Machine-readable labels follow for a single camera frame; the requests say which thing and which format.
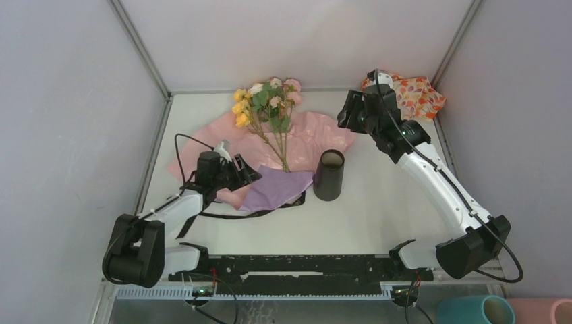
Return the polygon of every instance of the floral fabric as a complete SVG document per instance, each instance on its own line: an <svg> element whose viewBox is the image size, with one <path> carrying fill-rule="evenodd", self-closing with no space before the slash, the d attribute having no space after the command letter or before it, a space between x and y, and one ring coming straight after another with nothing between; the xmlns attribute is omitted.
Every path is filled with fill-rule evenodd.
<svg viewBox="0 0 572 324"><path fill-rule="evenodd" d="M405 119L413 117L432 120L445 104L446 98L436 92L427 77L406 78L399 74L386 72L393 79L393 90L397 96L397 107ZM368 85L368 79L362 83L362 90Z"/></svg>

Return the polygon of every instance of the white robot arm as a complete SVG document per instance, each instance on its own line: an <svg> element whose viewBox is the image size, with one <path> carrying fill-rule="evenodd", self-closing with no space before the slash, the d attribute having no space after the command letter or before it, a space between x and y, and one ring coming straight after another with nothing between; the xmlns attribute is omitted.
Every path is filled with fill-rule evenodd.
<svg viewBox="0 0 572 324"><path fill-rule="evenodd" d="M451 277L461 279L471 271L482 273L478 267L505 247L520 272L518 279L506 282L520 281L521 267L504 242L510 223L502 215L490 216L469 195L416 121L401 119L392 87L390 75L379 70L370 72L363 92L349 91L338 114L338 126L369 134L380 151L410 174L440 213L453 239L447 242L410 240L390 251L390 256L408 269L440 267Z"/></svg>
<svg viewBox="0 0 572 324"><path fill-rule="evenodd" d="M165 248L165 234L205 210L220 189L234 191L261 177L240 155L232 159L225 143L200 153L197 170L179 194L156 209L117 218L102 262L103 275L114 284L150 288L171 273L195 269L200 251L188 245Z"/></svg>

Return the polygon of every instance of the black vase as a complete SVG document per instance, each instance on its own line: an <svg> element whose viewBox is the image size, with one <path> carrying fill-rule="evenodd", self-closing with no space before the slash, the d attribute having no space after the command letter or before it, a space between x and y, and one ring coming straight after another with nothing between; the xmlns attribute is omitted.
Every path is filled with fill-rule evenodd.
<svg viewBox="0 0 572 324"><path fill-rule="evenodd" d="M339 197L343 180L345 159L338 150L322 153L318 169L314 176L314 194L323 201L332 201Z"/></svg>

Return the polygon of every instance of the white table surface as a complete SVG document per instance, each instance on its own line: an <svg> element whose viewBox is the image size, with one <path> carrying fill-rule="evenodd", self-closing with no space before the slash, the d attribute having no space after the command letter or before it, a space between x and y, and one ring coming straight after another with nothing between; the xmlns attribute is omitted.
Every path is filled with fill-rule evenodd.
<svg viewBox="0 0 572 324"><path fill-rule="evenodd" d="M300 109L335 118L346 95L346 91L303 92ZM174 97L144 210L160 205L181 186L167 172L168 164L175 158L174 135L192 134L226 113L233 104L232 94ZM420 124L442 155L434 124ZM440 242L451 238L421 188L378 151L369 136L358 134L345 155L345 163L343 189L337 200L323 202L310 188L304 205L279 209L260 218L230 221L199 216L182 240L206 246L213 255L284 255L387 254L411 238L442 239ZM224 204L213 204L207 211L246 214ZM170 236L167 245L172 244L175 240Z"/></svg>

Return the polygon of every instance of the pink wrapping paper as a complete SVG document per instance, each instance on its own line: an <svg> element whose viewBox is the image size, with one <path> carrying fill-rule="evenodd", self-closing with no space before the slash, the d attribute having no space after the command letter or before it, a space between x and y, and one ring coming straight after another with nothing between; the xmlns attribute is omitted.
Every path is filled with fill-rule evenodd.
<svg viewBox="0 0 572 324"><path fill-rule="evenodd" d="M355 134L345 128L339 128L337 122L319 113L296 113L291 117L292 127L288 133L287 161L290 171L316 171L322 152L336 149L345 153L355 141ZM258 170L261 165L273 169L282 169L280 159L260 137L251 134L247 128L235 126L235 114L228 112L211 124L198 130L192 136L211 146L222 140L229 141L231 155L241 154L246 163ZM274 141L274 136L267 137ZM186 174L196 169L197 158L205 147L189 140L181 150L181 161ZM177 159L168 166L167 171L179 181L181 171ZM238 209L246 197L250 186L230 192L227 189L217 192L217 198Z"/></svg>

